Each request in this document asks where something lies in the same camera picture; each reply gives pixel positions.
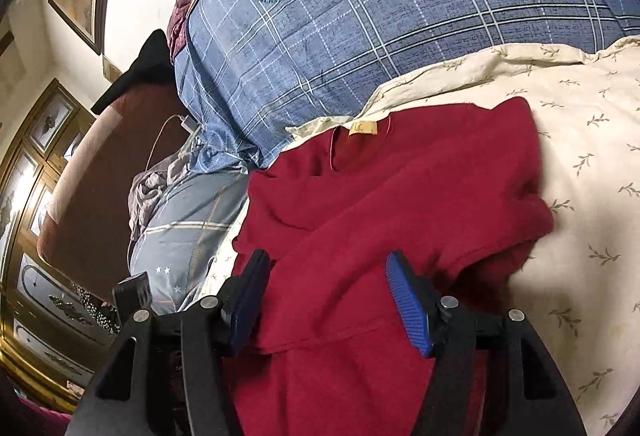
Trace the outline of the cream leaf-print cloth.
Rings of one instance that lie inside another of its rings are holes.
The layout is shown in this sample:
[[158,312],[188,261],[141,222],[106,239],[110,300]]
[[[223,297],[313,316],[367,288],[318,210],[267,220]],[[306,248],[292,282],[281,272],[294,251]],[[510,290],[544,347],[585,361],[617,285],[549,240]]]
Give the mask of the cream leaf-print cloth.
[[[618,427],[639,386],[639,40],[594,53],[507,44],[419,68],[376,88],[355,115],[290,129],[278,156],[337,129],[371,136],[424,106],[527,101],[538,131],[539,194],[553,218],[495,304],[528,315],[591,435]],[[269,168],[277,160],[273,159]]]

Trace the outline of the ornate wooden wardrobe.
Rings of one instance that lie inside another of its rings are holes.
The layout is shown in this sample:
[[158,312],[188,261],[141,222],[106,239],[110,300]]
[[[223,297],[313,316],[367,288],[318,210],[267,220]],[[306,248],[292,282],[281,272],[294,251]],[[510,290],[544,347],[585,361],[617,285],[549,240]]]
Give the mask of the ornate wooden wardrobe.
[[93,121],[52,80],[1,163],[1,367],[19,390],[62,412],[75,409],[112,335],[37,243],[55,185]]

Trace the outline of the black garment on headboard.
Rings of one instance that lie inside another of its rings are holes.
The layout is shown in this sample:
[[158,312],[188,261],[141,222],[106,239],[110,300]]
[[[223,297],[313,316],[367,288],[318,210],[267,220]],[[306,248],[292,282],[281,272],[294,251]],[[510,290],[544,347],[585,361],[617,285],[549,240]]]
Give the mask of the black garment on headboard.
[[137,84],[168,84],[175,80],[174,66],[170,62],[167,37],[163,30],[155,29],[146,38],[138,57],[128,70],[119,76],[96,103],[90,108],[94,115],[100,115]]

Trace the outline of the grey crumpled garment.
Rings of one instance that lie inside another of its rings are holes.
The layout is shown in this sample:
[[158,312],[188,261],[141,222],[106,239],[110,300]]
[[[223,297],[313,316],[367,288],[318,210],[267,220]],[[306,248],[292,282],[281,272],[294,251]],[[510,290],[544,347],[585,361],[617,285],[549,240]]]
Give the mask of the grey crumpled garment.
[[189,159],[188,153],[177,152],[134,177],[128,194],[131,240],[137,240],[148,226],[165,192],[186,177]]

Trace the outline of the maroon patterned cloth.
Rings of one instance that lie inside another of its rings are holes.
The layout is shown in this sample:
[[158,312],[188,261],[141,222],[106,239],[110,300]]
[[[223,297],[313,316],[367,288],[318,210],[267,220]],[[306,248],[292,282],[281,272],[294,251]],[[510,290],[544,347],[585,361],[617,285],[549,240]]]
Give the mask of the maroon patterned cloth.
[[186,18],[193,0],[175,0],[166,30],[167,46],[171,62],[186,44]]

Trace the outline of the brown headboard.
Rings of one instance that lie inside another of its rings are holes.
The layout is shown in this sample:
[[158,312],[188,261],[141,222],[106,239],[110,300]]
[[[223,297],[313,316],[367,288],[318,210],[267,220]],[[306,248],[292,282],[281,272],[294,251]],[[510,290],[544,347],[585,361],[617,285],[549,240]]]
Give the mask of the brown headboard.
[[173,84],[136,84],[91,125],[55,185],[39,257],[106,301],[128,277],[132,179],[176,153],[188,134]]

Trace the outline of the grey striped bed sheet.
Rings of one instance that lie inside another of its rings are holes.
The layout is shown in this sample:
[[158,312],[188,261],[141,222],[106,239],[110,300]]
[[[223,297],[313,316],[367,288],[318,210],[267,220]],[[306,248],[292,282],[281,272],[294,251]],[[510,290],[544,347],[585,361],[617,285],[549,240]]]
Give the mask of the grey striped bed sheet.
[[188,309],[231,277],[247,185],[238,170],[190,174],[160,197],[129,255],[130,273],[148,275],[157,315]]

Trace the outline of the blue plaid pillow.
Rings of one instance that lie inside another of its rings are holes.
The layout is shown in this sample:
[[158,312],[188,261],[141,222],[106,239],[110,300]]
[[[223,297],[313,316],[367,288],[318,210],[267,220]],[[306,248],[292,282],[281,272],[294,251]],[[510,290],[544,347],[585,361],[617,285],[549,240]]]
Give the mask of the blue plaid pillow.
[[638,27],[639,0],[198,0],[175,61],[191,167],[267,167],[292,127],[425,65],[512,42],[596,52]]

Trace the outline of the red sweater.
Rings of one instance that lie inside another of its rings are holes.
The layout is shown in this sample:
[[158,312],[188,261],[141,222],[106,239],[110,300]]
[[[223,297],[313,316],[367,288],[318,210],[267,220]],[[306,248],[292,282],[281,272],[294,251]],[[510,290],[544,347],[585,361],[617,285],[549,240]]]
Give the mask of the red sweater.
[[436,289],[480,307],[553,227],[523,98],[333,129],[250,175],[234,271],[271,259],[250,344],[224,370],[249,435],[405,435],[433,364],[408,340],[386,281],[404,253]]

